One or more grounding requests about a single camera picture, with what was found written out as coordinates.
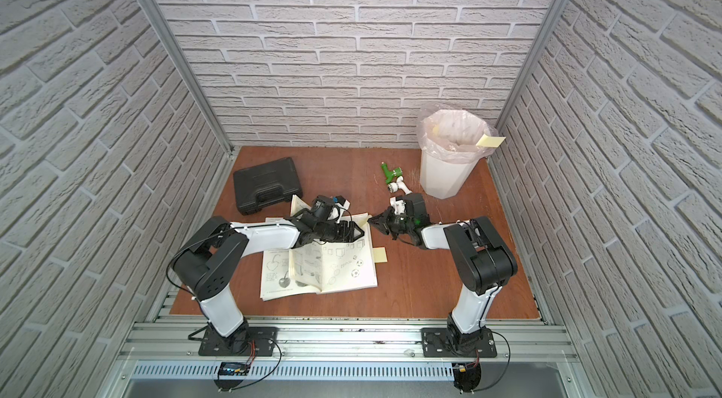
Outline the drawing instruction book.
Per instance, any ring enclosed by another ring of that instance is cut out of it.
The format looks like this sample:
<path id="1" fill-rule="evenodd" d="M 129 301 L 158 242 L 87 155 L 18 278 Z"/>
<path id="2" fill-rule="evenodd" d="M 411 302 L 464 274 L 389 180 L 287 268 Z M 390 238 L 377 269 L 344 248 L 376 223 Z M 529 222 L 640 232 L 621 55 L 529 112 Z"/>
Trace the drawing instruction book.
<path id="1" fill-rule="evenodd" d="M 289 221 L 293 222 L 293 216 L 300 211 L 311 213 L 311 207 L 300 198 L 293 197 Z M 348 292 L 378 285 L 372 258 L 370 216 L 367 213 L 352 216 L 348 213 L 349 208 L 338 221 L 355 221 L 365 231 L 365 235 L 356 242 L 314 241 L 292 249 L 263 253 L 262 300 Z"/>

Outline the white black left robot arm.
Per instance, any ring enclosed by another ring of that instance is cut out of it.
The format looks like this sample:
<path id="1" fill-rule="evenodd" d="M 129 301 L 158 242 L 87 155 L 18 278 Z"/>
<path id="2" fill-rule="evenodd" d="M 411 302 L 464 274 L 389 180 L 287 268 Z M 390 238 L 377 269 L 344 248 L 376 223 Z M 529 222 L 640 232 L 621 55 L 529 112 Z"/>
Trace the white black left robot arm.
<path id="1" fill-rule="evenodd" d="M 313 241 L 355 242 L 365 232 L 352 219 L 240 223 L 212 217 L 169 261 L 178 287 L 195 299 L 209 330 L 222 341 L 246 340 L 247 323 L 231 292 L 232 276 L 246 255 L 292 250 Z"/>

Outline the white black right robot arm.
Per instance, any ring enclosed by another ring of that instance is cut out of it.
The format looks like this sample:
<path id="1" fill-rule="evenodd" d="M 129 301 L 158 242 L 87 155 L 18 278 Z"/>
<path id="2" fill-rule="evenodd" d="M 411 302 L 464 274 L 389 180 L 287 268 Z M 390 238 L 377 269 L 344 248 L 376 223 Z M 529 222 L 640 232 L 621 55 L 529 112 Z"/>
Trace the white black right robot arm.
<path id="1" fill-rule="evenodd" d="M 394 239 L 408 235 L 410 243 L 423 250 L 449 251 L 463 287 L 447 320 L 447 343 L 462 352 L 490 337 L 486 318 L 518 264 L 489 218 L 432 224 L 427 216 L 398 215 L 390 207 L 369 224 Z"/>

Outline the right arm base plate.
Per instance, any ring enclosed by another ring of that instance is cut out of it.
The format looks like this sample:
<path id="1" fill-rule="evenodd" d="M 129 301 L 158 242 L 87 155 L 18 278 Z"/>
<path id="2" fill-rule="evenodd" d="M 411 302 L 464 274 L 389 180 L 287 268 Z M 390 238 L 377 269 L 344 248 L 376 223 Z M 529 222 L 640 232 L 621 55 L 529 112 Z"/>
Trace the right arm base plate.
<path id="1" fill-rule="evenodd" d="M 420 333 L 425 358 L 493 359 L 498 355 L 490 328 L 468 334 L 454 328 L 423 328 Z"/>

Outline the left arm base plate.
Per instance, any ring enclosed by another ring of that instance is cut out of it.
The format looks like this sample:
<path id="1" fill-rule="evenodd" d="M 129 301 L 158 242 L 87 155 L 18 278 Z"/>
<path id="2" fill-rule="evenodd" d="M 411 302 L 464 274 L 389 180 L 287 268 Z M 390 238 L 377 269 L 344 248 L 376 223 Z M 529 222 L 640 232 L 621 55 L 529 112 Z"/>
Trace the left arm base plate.
<path id="1" fill-rule="evenodd" d="M 275 352 L 277 327 L 240 327 L 229 337 L 222 337 L 213 327 L 200 339 L 201 357 L 270 357 Z"/>

